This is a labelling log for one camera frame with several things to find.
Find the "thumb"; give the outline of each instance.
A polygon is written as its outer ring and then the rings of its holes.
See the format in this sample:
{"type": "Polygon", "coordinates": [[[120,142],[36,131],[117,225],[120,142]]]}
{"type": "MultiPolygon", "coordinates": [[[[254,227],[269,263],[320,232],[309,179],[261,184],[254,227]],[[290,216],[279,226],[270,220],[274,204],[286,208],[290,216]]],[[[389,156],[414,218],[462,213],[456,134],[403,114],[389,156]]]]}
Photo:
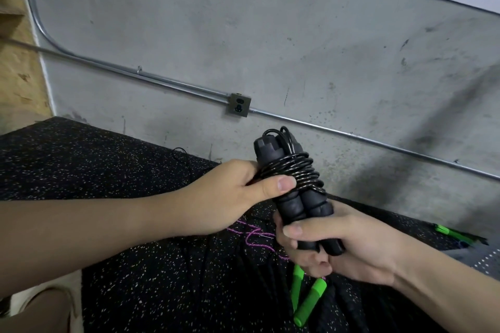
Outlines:
{"type": "Polygon", "coordinates": [[[346,216],[312,217],[283,227],[287,237],[301,241],[345,238],[349,232],[346,216]]]}
{"type": "Polygon", "coordinates": [[[247,185],[245,187],[245,195],[253,204],[257,204],[264,200],[286,194],[295,188],[296,185],[297,182],[294,177],[277,175],[263,179],[253,185],[247,185]]]}

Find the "wooden panel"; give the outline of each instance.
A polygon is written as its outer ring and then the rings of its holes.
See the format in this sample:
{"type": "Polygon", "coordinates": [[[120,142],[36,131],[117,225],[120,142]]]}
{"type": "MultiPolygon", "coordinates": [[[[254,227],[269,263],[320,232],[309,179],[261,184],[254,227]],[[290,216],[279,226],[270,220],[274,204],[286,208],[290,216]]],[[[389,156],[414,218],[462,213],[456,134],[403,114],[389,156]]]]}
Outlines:
{"type": "MultiPolygon", "coordinates": [[[[0,13],[0,35],[33,44],[25,0],[0,0],[0,6],[17,12],[0,13]]],[[[18,111],[52,116],[38,53],[0,42],[0,104],[3,121],[14,118],[18,111]],[[16,112],[7,113],[9,107],[16,112]]]]}

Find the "purple rope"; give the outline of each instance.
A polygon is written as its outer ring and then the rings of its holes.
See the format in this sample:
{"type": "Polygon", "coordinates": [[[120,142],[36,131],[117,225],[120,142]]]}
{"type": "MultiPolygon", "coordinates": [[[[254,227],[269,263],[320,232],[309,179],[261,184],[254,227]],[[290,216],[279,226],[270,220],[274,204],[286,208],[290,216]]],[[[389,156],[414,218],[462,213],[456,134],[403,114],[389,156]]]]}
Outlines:
{"type": "MultiPolygon", "coordinates": [[[[231,229],[231,228],[226,228],[226,230],[230,231],[230,232],[233,232],[237,235],[247,235],[247,237],[245,238],[245,243],[248,245],[248,246],[251,246],[251,247],[254,247],[254,248],[264,248],[264,249],[267,249],[267,250],[271,250],[273,253],[276,253],[276,250],[274,250],[274,248],[272,246],[269,246],[269,245],[264,245],[264,244],[253,244],[251,242],[249,242],[249,239],[252,235],[258,235],[260,237],[265,237],[265,238],[274,238],[276,237],[275,234],[273,233],[270,233],[270,232],[262,232],[262,229],[255,226],[255,225],[252,225],[252,224],[249,224],[249,223],[246,223],[242,220],[237,220],[236,221],[237,223],[241,223],[243,225],[247,225],[249,226],[250,228],[252,228],[253,230],[251,232],[240,232],[239,230],[236,230],[236,229],[231,229]]],[[[278,256],[282,259],[282,260],[290,260],[290,258],[288,257],[284,257],[280,254],[278,254],[278,256]]]]}

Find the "forearm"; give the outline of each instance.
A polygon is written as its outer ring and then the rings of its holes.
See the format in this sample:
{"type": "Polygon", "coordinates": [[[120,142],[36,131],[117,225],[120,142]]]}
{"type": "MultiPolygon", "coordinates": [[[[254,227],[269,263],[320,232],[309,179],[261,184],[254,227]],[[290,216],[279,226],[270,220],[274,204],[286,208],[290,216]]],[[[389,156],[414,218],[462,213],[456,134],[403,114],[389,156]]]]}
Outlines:
{"type": "Polygon", "coordinates": [[[417,241],[408,240],[395,288],[450,332],[500,329],[500,282],[417,241]]]}
{"type": "Polygon", "coordinates": [[[1,202],[0,298],[168,235],[153,220],[148,198],[1,202]]]}

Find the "gray wall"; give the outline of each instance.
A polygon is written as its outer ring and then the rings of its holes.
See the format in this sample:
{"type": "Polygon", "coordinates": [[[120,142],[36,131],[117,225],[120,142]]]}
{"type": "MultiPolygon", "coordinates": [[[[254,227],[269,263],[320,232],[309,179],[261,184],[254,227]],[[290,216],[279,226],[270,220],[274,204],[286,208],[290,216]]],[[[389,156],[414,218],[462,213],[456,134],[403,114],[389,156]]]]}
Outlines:
{"type": "MultiPolygon", "coordinates": [[[[500,17],[443,0],[37,0],[84,55],[500,174],[500,17]]],[[[55,111],[217,161],[279,123],[46,58],[55,111]]],[[[499,184],[290,126],[326,189],[487,234],[499,184]]]]}

